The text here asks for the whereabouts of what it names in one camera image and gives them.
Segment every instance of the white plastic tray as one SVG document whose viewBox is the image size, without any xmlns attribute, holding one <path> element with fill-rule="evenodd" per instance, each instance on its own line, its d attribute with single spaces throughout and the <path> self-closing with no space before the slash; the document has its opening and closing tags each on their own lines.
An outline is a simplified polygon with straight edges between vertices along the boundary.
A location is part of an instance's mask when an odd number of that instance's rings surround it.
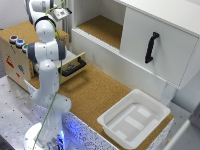
<svg viewBox="0 0 200 150">
<path fill-rule="evenodd" d="M 133 90 L 98 118 L 105 133 L 126 149 L 137 148 L 169 115 L 170 109 Z"/>
</svg>

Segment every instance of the black handle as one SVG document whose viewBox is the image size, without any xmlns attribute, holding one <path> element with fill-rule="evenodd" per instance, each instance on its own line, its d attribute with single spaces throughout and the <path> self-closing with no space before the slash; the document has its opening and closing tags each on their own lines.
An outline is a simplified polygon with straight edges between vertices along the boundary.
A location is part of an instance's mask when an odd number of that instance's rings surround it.
<svg viewBox="0 0 200 150">
<path fill-rule="evenodd" d="M 78 62 L 80 63 L 78 66 L 76 66 L 76 67 L 74 67 L 72 69 L 69 69 L 69 70 L 62 71 L 62 76 L 64 76 L 64 77 L 70 76 L 74 72 L 76 72 L 76 71 L 80 70 L 81 68 L 85 67 L 86 62 L 84 60 L 82 60 L 81 57 L 78 57 Z"/>
<path fill-rule="evenodd" d="M 146 53 L 146 57 L 145 57 L 145 63 L 148 64 L 149 62 L 151 62 L 153 60 L 153 57 L 151 57 L 151 53 L 153 50 L 153 45 L 154 45 L 154 40 L 157 39 L 160 35 L 156 32 L 153 32 L 153 36 L 151 37 L 150 41 L 149 41 L 149 45 L 147 48 L 147 53 Z"/>
</svg>

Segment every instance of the cork surface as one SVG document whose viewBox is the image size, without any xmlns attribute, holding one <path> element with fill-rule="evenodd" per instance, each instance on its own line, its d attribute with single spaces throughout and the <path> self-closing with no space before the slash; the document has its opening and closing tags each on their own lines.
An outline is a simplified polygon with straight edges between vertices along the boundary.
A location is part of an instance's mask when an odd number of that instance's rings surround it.
<svg viewBox="0 0 200 150">
<path fill-rule="evenodd" d="M 83 31 L 120 49 L 123 26 L 103 16 L 89 20 L 77 26 Z"/>
<path fill-rule="evenodd" d="M 68 35 L 61 29 L 57 29 L 60 34 L 60 37 Z M 7 42 L 9 42 L 9 38 L 12 35 L 17 35 L 19 39 L 25 40 L 26 44 L 40 42 L 35 32 L 34 26 L 29 21 L 24 21 L 15 26 L 0 31 L 0 37 Z"/>
<path fill-rule="evenodd" d="M 33 78 L 29 83 L 36 88 L 40 86 L 38 77 Z M 90 64 L 87 64 L 83 72 L 63 83 L 58 91 L 59 94 L 72 100 L 70 110 L 72 113 L 120 150 L 123 148 L 105 134 L 97 118 L 129 92 L 131 89 Z M 172 119 L 173 115 L 169 115 L 136 150 L 145 150 Z"/>
</svg>

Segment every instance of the cabinet door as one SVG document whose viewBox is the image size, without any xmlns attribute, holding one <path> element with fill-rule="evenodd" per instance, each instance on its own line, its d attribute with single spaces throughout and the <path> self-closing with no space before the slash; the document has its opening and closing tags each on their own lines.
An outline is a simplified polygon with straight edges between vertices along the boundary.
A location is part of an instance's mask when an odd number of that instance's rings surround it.
<svg viewBox="0 0 200 150">
<path fill-rule="evenodd" d="M 154 40 L 153 60 L 146 64 L 145 56 L 154 32 L 159 37 Z M 197 40 L 191 34 L 127 8 L 120 54 L 179 86 Z"/>
</svg>

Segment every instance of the green cable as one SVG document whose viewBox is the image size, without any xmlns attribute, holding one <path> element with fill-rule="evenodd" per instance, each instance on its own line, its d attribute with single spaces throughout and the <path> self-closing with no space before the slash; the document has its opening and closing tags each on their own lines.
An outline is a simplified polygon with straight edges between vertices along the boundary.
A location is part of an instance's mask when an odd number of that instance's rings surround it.
<svg viewBox="0 0 200 150">
<path fill-rule="evenodd" d="M 47 13 L 48 13 L 49 11 L 58 8 L 58 7 L 61 6 L 62 4 L 64 4 L 64 6 L 66 6 L 66 5 L 65 5 L 65 0 L 63 0 L 58 6 L 52 8 L 52 9 L 47 10 L 45 15 L 47 16 Z M 53 24 L 50 20 L 49 20 L 49 22 L 50 22 L 50 23 L 52 24 L 52 26 L 55 28 L 55 30 L 56 30 L 56 32 L 57 32 L 57 34 L 58 34 L 58 38 L 59 38 L 59 40 L 60 40 L 60 35 L 59 35 L 59 33 L 58 33 L 58 30 L 56 29 L 56 27 L 54 26 L 54 24 Z M 60 72 L 60 76 L 59 76 L 59 83 L 61 82 L 62 60 L 61 60 L 61 69 L 60 69 L 60 70 L 61 70 L 61 72 Z M 34 145 L 33 145 L 33 149 L 32 149 L 32 150 L 34 150 L 35 144 L 36 144 L 36 142 L 38 141 L 38 138 L 39 138 L 39 136 L 40 136 L 40 133 L 41 133 L 41 131 L 42 131 L 43 127 L 44 127 L 44 124 L 45 124 L 45 122 L 46 122 L 46 119 L 47 119 L 47 117 L 48 117 L 48 115 L 49 115 L 49 113 L 50 113 L 50 111 L 51 111 L 51 108 L 53 107 L 53 104 L 54 104 L 54 102 L 55 102 L 55 99 L 56 99 L 56 95 L 57 95 L 57 94 L 58 94 L 58 92 L 56 92 L 55 95 L 54 95 L 53 101 L 52 101 L 52 103 L 51 103 L 51 105 L 50 105 L 50 108 L 49 108 L 49 110 L 48 110 L 48 112 L 47 112 L 47 114 L 46 114 L 46 116 L 45 116 L 45 119 L 44 119 L 44 121 L 43 121 L 43 123 L 42 123 L 42 127 L 41 127 L 41 129 L 40 129 L 40 131 L 39 131 L 39 133 L 38 133 L 38 135 L 37 135 L 37 138 L 36 138 L 36 140 L 35 140 L 35 143 L 34 143 Z"/>
</svg>

